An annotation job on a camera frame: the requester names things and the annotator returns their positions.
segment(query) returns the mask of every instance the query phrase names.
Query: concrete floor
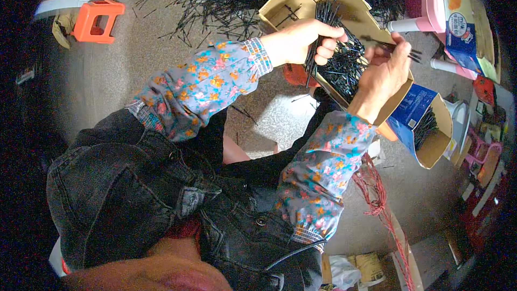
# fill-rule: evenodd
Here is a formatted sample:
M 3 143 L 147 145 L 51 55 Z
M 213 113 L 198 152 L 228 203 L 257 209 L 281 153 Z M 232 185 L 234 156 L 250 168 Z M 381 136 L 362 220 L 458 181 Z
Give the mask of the concrete floor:
M 51 81 L 55 121 L 68 141 L 80 129 L 94 126 L 123 107 L 152 71 L 176 65 L 196 51 L 177 38 L 158 39 L 174 30 L 183 13 L 180 6 L 165 8 L 172 0 L 149 0 L 144 8 L 135 8 L 136 15 L 132 8 L 137 0 L 118 1 L 126 3 L 126 13 L 116 21 L 112 32 L 116 39 L 112 45 L 74 42 L 70 51 L 61 49 L 64 59 Z M 153 9 L 157 10 L 142 18 Z M 194 26 L 190 36 L 193 46 L 204 37 L 200 25 Z M 434 37 L 411 32 L 406 38 L 414 48 L 424 52 L 422 64 L 414 63 L 411 67 L 416 83 L 442 96 L 454 88 L 460 99 L 469 100 L 471 81 L 430 68 L 430 57 L 438 47 Z M 215 39 L 210 37 L 205 42 Z M 252 158 L 270 154 L 276 143 L 280 150 L 290 147 L 305 130 L 315 105 L 310 97 L 291 102 L 307 94 L 307 90 L 287 84 L 281 70 L 274 70 L 259 82 L 255 92 L 235 102 L 254 117 L 257 125 L 234 110 L 229 111 L 226 123 L 226 133 Z M 459 197 L 456 169 L 442 158 L 433 169 L 425 170 L 401 143 L 382 138 L 381 146 L 387 158 L 378 171 L 388 204 L 410 243 L 445 227 L 442 218 L 447 218 L 448 210 Z M 344 202 L 338 231 L 326 246 L 329 253 L 360 254 L 394 246 L 379 219 L 363 214 L 368 208 L 353 185 L 345 192 Z

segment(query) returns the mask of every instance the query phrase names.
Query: black denim jacket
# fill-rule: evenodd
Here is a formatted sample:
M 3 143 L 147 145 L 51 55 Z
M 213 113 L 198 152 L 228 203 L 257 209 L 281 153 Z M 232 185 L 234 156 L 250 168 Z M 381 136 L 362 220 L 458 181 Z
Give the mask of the black denim jacket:
M 296 253 L 307 246 L 292 241 L 294 227 L 275 210 L 259 211 L 267 200 L 144 130 L 126 110 L 79 133 L 53 163 L 47 195 L 72 269 L 143 256 L 172 225 L 199 212 L 203 261 L 234 290 L 318 290 L 322 282 L 320 252 Z

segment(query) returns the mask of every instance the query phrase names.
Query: jacket button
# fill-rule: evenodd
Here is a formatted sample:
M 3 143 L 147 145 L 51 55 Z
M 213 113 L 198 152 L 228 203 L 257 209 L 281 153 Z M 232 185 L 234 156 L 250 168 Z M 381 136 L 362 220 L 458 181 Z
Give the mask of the jacket button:
M 266 225 L 266 219 L 263 217 L 257 218 L 255 220 L 255 223 L 257 223 L 258 226 L 265 226 Z

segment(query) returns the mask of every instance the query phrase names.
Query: white plastic bag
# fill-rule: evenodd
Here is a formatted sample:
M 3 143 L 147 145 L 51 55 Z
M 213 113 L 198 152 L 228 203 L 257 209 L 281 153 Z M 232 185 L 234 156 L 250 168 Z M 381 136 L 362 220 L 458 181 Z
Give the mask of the white plastic bag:
M 332 283 L 338 286 L 338 290 L 346 290 L 353 287 L 361 279 L 361 271 L 353 266 L 345 255 L 329 256 Z

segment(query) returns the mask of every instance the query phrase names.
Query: red string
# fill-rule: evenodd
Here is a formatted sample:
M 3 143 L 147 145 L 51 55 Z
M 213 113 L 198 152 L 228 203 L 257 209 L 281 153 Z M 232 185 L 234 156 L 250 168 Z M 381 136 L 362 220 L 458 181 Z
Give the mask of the red string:
M 390 231 L 391 235 L 395 240 L 395 245 L 397 246 L 397 250 L 399 252 L 403 266 L 400 263 L 397 256 L 395 256 L 395 259 L 397 260 L 397 264 L 402 271 L 402 275 L 404 275 L 404 281 L 406 282 L 408 290 L 414 291 L 415 287 L 413 285 L 413 279 L 411 278 L 410 272 L 410 265 L 407 259 L 407 237 L 404 234 L 404 242 L 406 245 L 406 248 L 404 249 L 399 239 L 395 235 L 395 229 L 393 228 L 393 223 L 391 222 L 391 212 L 386 206 L 386 191 L 384 189 L 383 182 L 380 179 L 380 175 L 377 172 L 375 165 L 373 165 L 373 161 L 368 155 L 368 153 L 365 153 L 365 155 L 363 155 L 362 163 L 363 166 L 359 168 L 359 171 L 355 172 L 352 175 L 352 180 L 355 182 L 359 190 L 361 190 L 363 196 L 365 197 L 366 204 L 368 204 L 368 206 L 370 207 L 370 211 L 366 211 L 365 214 L 378 216 L 380 222 L 383 223 L 383 225 Z

